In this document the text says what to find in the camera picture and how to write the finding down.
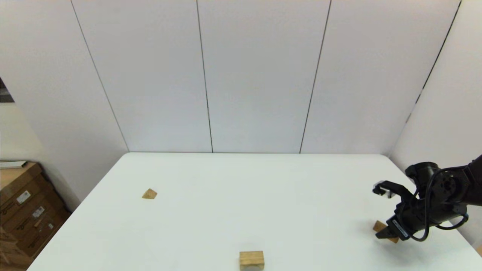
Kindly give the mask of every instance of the rectangular wooden block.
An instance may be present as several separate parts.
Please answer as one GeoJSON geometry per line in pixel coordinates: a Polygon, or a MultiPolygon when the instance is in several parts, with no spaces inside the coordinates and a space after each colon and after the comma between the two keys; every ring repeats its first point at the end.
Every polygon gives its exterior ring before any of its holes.
{"type": "Polygon", "coordinates": [[[260,270],[264,269],[265,257],[263,251],[240,252],[240,269],[244,270],[248,267],[258,267],[260,270]]]}

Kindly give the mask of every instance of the wooden block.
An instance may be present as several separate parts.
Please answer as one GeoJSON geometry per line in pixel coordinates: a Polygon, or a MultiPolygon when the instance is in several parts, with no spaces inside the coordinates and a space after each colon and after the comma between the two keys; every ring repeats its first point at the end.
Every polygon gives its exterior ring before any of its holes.
{"type": "Polygon", "coordinates": [[[263,251],[240,252],[240,270],[263,270],[265,257],[263,251]]]}
{"type": "MultiPolygon", "coordinates": [[[[381,230],[383,230],[384,228],[386,228],[387,225],[383,224],[382,222],[380,221],[376,221],[375,222],[375,225],[373,226],[373,230],[376,231],[376,232],[380,232],[381,230]]],[[[390,241],[394,242],[394,243],[397,243],[398,242],[398,237],[396,238],[389,238],[390,241]]]]}
{"type": "Polygon", "coordinates": [[[152,199],[154,199],[156,196],[157,196],[157,192],[149,188],[149,189],[144,193],[144,195],[142,195],[142,198],[143,198],[143,199],[151,199],[151,200],[152,200],[152,199]]]}
{"type": "Polygon", "coordinates": [[[480,256],[482,256],[482,245],[479,246],[479,248],[477,248],[476,251],[479,253],[480,256]]]}

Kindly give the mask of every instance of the stacked cardboard boxes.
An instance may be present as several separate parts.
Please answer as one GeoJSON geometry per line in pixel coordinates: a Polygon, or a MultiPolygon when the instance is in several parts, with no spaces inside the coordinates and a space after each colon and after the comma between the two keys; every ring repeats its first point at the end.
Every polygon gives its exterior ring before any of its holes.
{"type": "Polygon", "coordinates": [[[0,170],[0,262],[29,266],[68,216],[39,164],[0,170]]]}

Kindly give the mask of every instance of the white wall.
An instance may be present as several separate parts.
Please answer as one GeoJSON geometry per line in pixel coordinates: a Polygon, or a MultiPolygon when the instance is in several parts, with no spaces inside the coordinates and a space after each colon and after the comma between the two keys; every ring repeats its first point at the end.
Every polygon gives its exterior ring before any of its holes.
{"type": "Polygon", "coordinates": [[[459,0],[333,0],[302,153],[395,146],[459,0]]]}
{"type": "Polygon", "coordinates": [[[80,200],[51,162],[30,124],[15,103],[0,103],[0,160],[39,162],[67,206],[71,210],[79,206],[80,200]]]}
{"type": "MultiPolygon", "coordinates": [[[[391,159],[407,166],[469,163],[482,154],[482,1],[462,1],[443,50],[391,159]]],[[[469,208],[460,232],[482,242],[482,207],[469,208]]]]}
{"type": "Polygon", "coordinates": [[[127,152],[70,1],[0,1],[0,76],[83,200],[127,152]]]}
{"type": "Polygon", "coordinates": [[[72,3],[129,150],[212,152],[196,1],[72,3]]]}

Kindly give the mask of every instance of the white wall panel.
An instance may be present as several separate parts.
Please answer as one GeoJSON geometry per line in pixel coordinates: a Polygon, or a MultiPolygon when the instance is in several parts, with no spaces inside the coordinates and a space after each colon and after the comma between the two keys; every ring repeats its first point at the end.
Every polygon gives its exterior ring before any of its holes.
{"type": "Polygon", "coordinates": [[[214,152],[299,152],[328,6],[199,0],[214,152]]]}
{"type": "Polygon", "coordinates": [[[333,0],[303,153],[388,154],[458,0],[333,0]]]}
{"type": "MultiPolygon", "coordinates": [[[[437,64],[391,159],[402,170],[432,161],[465,165],[482,154],[482,1],[463,1],[437,64]]],[[[482,244],[482,208],[459,231],[482,244]]]]}
{"type": "Polygon", "coordinates": [[[127,152],[69,1],[0,1],[0,76],[83,200],[127,152]]]}
{"type": "Polygon", "coordinates": [[[130,151],[211,152],[194,0],[73,0],[130,151]]]}

